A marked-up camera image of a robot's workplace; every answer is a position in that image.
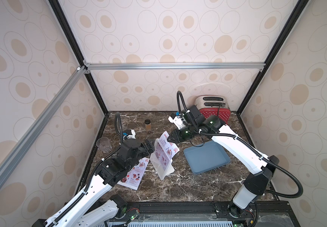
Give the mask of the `new special menu sheet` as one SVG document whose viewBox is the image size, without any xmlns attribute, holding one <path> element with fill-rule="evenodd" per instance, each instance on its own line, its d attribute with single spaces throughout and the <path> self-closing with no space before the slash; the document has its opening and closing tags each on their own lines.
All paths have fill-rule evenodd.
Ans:
<svg viewBox="0 0 327 227">
<path fill-rule="evenodd" d="M 167 141 L 167 138 L 169 137 L 169 133 L 165 131 L 160 138 L 158 138 L 158 142 L 167 154 L 169 158 L 172 158 L 179 152 L 179 148 L 175 143 L 170 143 Z"/>
</svg>

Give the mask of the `old menu sheet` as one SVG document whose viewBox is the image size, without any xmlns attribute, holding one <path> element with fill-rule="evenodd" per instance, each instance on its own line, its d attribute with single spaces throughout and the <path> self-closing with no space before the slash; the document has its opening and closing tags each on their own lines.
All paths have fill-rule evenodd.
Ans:
<svg viewBox="0 0 327 227">
<path fill-rule="evenodd" d="M 141 180 L 143 178 L 143 175 L 146 171 L 146 168 L 149 164 L 150 159 L 149 158 L 142 158 L 139 160 L 139 163 L 134 166 L 127 174 L 126 176 L 118 182 L 119 185 L 128 187 L 133 190 L 137 190 Z"/>
</svg>

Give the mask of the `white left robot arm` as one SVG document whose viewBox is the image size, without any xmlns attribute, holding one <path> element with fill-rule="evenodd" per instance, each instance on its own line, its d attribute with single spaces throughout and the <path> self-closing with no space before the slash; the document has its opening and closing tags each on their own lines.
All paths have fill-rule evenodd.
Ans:
<svg viewBox="0 0 327 227">
<path fill-rule="evenodd" d="M 155 150 L 149 140 L 140 142 L 135 132 L 123 130 L 120 113 L 115 114 L 115 130 L 119 135 L 118 148 L 102 159 L 94 168 L 87 184 L 63 208 L 48 219 L 38 219 L 35 227 L 95 227 L 114 217 L 123 217 L 127 203 L 114 195 L 106 203 L 91 207 L 109 192 L 129 171 Z"/>
</svg>

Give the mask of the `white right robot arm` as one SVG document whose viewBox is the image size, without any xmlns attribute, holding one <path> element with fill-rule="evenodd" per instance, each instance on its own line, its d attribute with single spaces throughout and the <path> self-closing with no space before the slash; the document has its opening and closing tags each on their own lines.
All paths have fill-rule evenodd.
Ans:
<svg viewBox="0 0 327 227">
<path fill-rule="evenodd" d="M 180 91 L 177 92 L 176 97 L 178 111 L 173 113 L 169 120 L 177 128 L 170 133 L 168 142 L 180 144 L 196 136 L 206 136 L 239 159 L 250 172 L 243 186 L 228 205 L 228 212 L 233 218 L 241 217 L 249 204 L 256 202 L 263 194 L 273 194 L 289 199 L 299 198 L 303 195 L 304 189 L 301 182 L 293 174 L 279 166 L 279 159 L 276 156 L 269 157 L 258 151 L 234 133 L 218 116 L 211 115 L 206 118 L 195 105 L 187 107 Z M 267 189 L 276 170 L 294 181 L 298 188 L 295 194 L 282 194 Z"/>
</svg>

